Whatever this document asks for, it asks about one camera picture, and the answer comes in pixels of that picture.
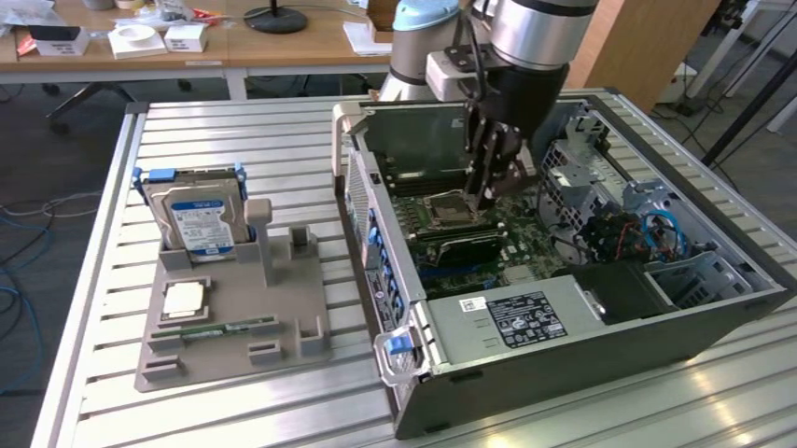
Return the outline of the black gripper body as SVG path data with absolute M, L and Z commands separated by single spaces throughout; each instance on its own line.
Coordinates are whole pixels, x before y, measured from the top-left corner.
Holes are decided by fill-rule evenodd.
M 528 140 L 555 105 L 564 85 L 568 65 L 551 70 L 510 67 L 491 74 L 491 86 L 499 93 L 494 101 L 494 118 L 506 126 L 494 150 L 492 168 L 495 191 L 512 191 L 523 182 L 523 175 L 510 171 L 523 142 Z

